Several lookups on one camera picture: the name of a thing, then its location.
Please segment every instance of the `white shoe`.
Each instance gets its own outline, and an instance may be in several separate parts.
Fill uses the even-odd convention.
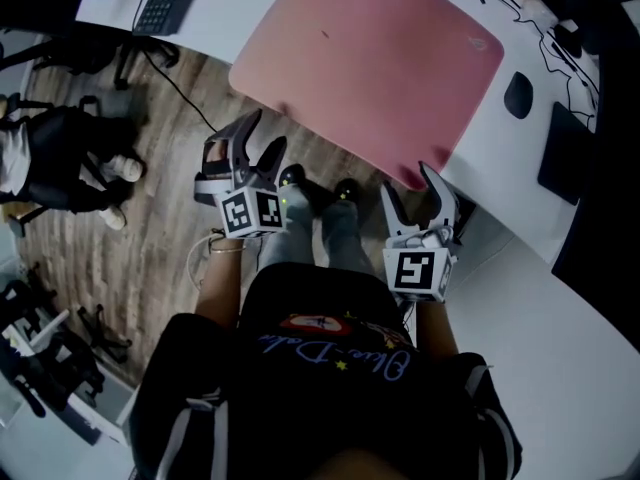
[[[105,169],[129,183],[134,183],[142,176],[142,164],[135,158],[127,158],[124,155],[115,155],[104,164]]]
[[[116,231],[120,231],[127,225],[127,219],[124,213],[122,213],[122,210],[117,206],[111,205],[106,210],[99,211],[98,214],[104,219],[107,226]]]

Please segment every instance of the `black t-shirt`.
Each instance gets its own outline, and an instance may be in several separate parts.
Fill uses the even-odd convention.
[[[216,393],[228,411],[228,478],[305,478],[347,449],[409,478],[475,479],[479,468],[511,478],[521,447],[486,370],[476,354],[431,365],[372,276],[273,265],[233,335],[196,315],[169,323],[132,412],[134,458],[154,478],[178,415]],[[211,477],[220,419],[191,414],[169,478]]]

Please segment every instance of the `black pants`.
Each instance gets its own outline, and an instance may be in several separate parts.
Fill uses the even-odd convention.
[[[98,190],[79,179],[87,152],[108,162],[130,147],[135,138],[127,119],[94,117],[77,108],[59,107],[27,123],[31,165],[17,198],[58,210],[104,210],[124,199],[123,183]]]

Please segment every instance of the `pink desk mat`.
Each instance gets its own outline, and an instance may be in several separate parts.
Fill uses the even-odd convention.
[[[419,190],[418,160],[444,167],[503,55],[448,0],[276,0],[229,78]]]

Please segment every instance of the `person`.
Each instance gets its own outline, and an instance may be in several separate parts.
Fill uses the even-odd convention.
[[[94,117],[78,108],[57,107],[31,119],[0,121],[0,203],[35,202],[74,213],[98,211],[120,230],[119,208],[144,166],[130,152],[136,131],[127,119]],[[87,152],[102,171],[119,178],[98,190],[79,178]]]
[[[459,353],[439,303],[417,304],[412,344],[362,249],[357,184],[318,211],[301,166],[279,185],[286,231],[242,312],[242,241],[223,239],[195,314],[157,344],[130,417],[140,477],[513,478],[522,447],[485,361]]]

